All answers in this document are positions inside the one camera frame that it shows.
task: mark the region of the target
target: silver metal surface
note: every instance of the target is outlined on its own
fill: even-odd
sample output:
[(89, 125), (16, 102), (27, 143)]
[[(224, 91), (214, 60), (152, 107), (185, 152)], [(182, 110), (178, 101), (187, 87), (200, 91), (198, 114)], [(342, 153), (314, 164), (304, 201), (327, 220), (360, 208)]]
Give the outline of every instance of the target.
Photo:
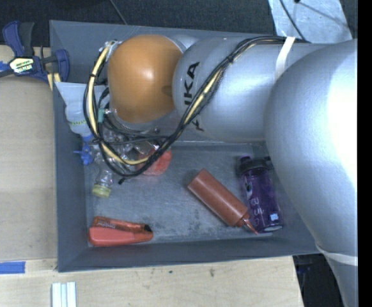
[[(244, 38), (211, 38), (188, 49), (173, 77), (173, 100), (180, 114), (215, 67)], [(251, 47), (224, 73), (213, 99), (190, 125), (206, 138), (231, 143), (264, 140), (263, 113), (274, 85), (275, 64), (282, 44)], [(325, 45), (295, 43), (286, 67)]]
[[(357, 41), (289, 68), (271, 93), (265, 129), (275, 170), (317, 245), (357, 256)], [(357, 268), (335, 266), (345, 304), (357, 306)]]

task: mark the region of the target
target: clear glass bottle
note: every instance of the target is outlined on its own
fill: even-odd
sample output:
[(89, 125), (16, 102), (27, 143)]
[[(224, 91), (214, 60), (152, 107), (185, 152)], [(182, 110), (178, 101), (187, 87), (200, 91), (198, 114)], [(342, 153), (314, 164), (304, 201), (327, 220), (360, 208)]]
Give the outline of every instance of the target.
[(250, 221), (259, 233), (279, 230), (283, 227), (281, 210), (268, 174), (266, 160), (240, 158), (238, 172), (242, 188), (249, 204)]
[(98, 165), (99, 172), (95, 178), (92, 193), (100, 198), (108, 198), (114, 184), (115, 173), (108, 167), (101, 152), (96, 153), (94, 162)]

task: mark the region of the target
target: black bottle cap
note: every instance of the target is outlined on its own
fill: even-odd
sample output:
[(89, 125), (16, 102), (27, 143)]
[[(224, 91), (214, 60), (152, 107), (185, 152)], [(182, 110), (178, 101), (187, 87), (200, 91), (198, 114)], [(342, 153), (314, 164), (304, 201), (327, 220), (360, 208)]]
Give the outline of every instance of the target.
[(253, 159), (249, 156), (240, 158), (240, 165), (238, 166), (238, 175), (242, 176), (246, 171), (254, 170), (256, 173), (262, 173), (267, 170), (267, 162), (265, 159)]

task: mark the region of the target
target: red object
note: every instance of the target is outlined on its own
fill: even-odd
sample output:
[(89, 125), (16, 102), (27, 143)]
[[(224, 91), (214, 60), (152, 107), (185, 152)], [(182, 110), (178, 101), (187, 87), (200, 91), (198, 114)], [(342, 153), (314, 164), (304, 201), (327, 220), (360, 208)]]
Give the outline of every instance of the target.
[[(145, 158), (151, 155), (153, 152), (148, 155), (141, 155), (140, 158)], [(143, 172), (145, 175), (161, 175), (165, 173), (172, 159), (172, 151), (166, 150), (157, 161), (155, 161), (146, 171)]]
[(96, 216), (88, 231), (89, 242), (96, 247), (113, 247), (152, 240), (149, 225)]
[(258, 234), (249, 221), (248, 207), (204, 168), (187, 188), (227, 225), (237, 227), (246, 225), (252, 232)]

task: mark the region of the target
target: white tape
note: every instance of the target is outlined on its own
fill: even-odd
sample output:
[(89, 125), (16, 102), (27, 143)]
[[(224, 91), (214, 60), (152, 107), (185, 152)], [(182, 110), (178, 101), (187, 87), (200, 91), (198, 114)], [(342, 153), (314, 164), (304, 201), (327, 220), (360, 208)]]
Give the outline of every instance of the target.
[(317, 249), (322, 253), (324, 256), (335, 260), (341, 264), (351, 265), (351, 266), (358, 266), (358, 256), (349, 256), (343, 255), (341, 253), (329, 253), (322, 249), (319, 245), (315, 244)]
[(290, 53), (291, 48), (293, 47), (294, 41), (295, 41), (294, 36), (287, 37), (286, 41), (283, 44), (283, 47), (281, 48), (281, 51), (275, 63), (274, 82), (276, 82), (276, 80), (278, 80), (281, 74), (284, 73), (284, 71), (286, 70), (287, 56)]
[(53, 283), (51, 286), (52, 307), (77, 307), (75, 282)]

